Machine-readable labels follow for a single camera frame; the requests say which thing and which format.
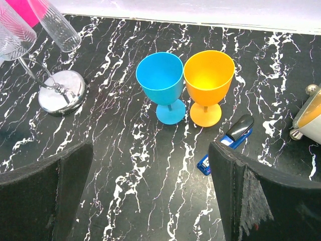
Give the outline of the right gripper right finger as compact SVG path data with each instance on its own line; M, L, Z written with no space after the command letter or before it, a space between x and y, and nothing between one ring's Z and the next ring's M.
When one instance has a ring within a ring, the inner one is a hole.
M319 182L220 142L211 142L208 154L226 240L320 240Z

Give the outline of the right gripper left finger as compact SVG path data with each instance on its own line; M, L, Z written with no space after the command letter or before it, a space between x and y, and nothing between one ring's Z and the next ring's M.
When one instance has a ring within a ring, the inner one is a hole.
M1 240L68 240L93 160L82 142L1 174Z

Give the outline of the pink wine glass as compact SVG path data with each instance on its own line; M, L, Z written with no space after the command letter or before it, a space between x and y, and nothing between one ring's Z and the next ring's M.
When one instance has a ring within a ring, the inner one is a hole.
M6 0L6 2L25 20L31 27L37 25L47 13L48 7L43 1L38 0Z

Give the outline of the blue wine glass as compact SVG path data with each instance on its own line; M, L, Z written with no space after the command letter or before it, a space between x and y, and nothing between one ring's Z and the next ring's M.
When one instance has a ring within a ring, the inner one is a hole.
M180 58L168 52L153 53L140 61L135 74L146 96L157 105L157 119L166 125L179 123L186 113L180 100L184 89Z

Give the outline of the yellow wine glass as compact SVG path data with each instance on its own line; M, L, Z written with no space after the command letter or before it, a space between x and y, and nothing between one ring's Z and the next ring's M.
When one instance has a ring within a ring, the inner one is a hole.
M234 73L233 59L221 51L202 51L187 60L184 79L194 101L190 117L196 125L211 127L221 119L219 102L226 96Z

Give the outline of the clear wine glass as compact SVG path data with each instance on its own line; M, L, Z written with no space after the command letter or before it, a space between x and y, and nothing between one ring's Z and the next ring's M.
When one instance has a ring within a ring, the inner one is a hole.
M71 52L80 45L76 30L50 1L28 0L28 4L62 52Z

